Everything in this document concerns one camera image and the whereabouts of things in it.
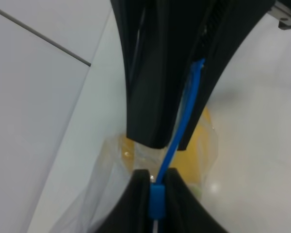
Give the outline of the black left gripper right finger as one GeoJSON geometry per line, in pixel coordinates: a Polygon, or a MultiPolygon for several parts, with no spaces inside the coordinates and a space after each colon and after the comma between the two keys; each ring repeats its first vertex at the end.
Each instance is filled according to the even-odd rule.
{"type": "Polygon", "coordinates": [[[194,197],[177,169],[166,171],[163,184],[166,189],[166,217],[161,227],[163,233],[227,232],[194,197]]]}

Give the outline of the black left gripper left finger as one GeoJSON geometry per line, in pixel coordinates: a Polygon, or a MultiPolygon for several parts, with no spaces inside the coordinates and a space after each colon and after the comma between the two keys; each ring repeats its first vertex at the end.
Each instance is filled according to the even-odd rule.
{"type": "Polygon", "coordinates": [[[90,233],[150,233],[148,217],[150,174],[146,169],[133,171],[132,177],[112,211],[90,233]]]}

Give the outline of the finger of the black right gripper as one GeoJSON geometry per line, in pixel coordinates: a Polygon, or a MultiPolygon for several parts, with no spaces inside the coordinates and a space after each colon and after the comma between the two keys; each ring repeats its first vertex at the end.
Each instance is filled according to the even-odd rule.
{"type": "Polygon", "coordinates": [[[191,118],[178,150],[186,150],[203,109],[228,62],[274,3],[273,0],[216,0],[214,2],[194,51],[194,58],[204,59],[205,62],[191,118]]]}
{"type": "Polygon", "coordinates": [[[170,141],[208,0],[113,0],[124,59],[127,137],[161,149],[170,141]]]}

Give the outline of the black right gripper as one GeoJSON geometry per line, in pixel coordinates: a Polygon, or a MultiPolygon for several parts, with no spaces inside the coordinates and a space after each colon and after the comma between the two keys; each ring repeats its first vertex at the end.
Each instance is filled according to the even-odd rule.
{"type": "Polygon", "coordinates": [[[281,30],[291,30],[291,0],[276,0],[269,15],[278,20],[281,30]]]}

